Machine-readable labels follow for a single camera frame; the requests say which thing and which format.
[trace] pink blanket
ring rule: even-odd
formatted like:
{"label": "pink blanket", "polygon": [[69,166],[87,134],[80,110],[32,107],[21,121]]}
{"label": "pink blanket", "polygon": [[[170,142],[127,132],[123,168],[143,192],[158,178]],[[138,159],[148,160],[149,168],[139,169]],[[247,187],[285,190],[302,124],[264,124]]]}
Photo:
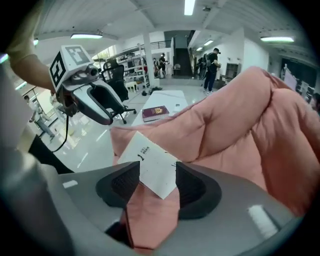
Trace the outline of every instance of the pink blanket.
{"label": "pink blanket", "polygon": [[[302,215],[320,184],[320,119],[300,95],[251,67],[167,119],[113,127],[115,156],[136,131],[181,161],[248,179]],[[175,229],[179,192],[165,200],[140,184],[127,205],[133,245],[155,249]]]}

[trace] white table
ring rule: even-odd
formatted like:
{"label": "white table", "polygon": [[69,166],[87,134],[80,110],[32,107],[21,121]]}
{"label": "white table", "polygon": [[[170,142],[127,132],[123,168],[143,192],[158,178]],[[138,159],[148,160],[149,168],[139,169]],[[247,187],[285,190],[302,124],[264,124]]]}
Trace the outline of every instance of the white table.
{"label": "white table", "polygon": [[144,122],[142,118],[142,110],[165,106],[169,111],[169,116],[183,110],[188,106],[184,92],[182,90],[156,90],[148,98],[141,111],[137,114],[132,126],[142,124],[150,124],[155,121]]}

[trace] black cable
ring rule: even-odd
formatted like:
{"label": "black cable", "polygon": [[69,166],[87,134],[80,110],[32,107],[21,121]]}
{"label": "black cable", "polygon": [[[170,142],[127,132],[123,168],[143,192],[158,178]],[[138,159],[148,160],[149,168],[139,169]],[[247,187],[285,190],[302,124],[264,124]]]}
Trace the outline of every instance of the black cable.
{"label": "black cable", "polygon": [[64,142],[62,142],[60,147],[58,147],[55,151],[51,151],[52,153],[57,152],[66,143],[67,138],[68,138],[68,128],[69,128],[69,116],[67,115],[66,116],[66,124],[65,124],[65,139],[64,139]]}

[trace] white ceiling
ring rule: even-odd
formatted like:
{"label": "white ceiling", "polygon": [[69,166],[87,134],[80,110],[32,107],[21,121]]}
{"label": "white ceiling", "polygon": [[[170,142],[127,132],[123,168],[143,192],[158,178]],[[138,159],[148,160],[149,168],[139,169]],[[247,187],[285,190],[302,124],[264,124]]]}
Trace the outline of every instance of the white ceiling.
{"label": "white ceiling", "polygon": [[[45,0],[36,52],[47,64],[66,44],[81,44],[94,55],[143,32],[199,30],[195,45],[203,45],[245,27],[257,37],[294,36],[292,44],[273,46],[287,57],[313,58],[303,29],[276,0],[196,0],[192,16],[184,15],[184,5],[185,0]],[[72,33],[98,32],[102,39],[70,39]]]}

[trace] red book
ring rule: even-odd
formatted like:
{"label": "red book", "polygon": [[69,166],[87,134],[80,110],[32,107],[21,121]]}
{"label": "red book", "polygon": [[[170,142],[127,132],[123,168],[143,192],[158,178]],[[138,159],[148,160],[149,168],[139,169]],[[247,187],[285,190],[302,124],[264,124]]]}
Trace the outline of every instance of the red book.
{"label": "red book", "polygon": [[144,122],[150,122],[158,119],[164,119],[169,116],[169,111],[165,106],[156,106],[142,110]]}

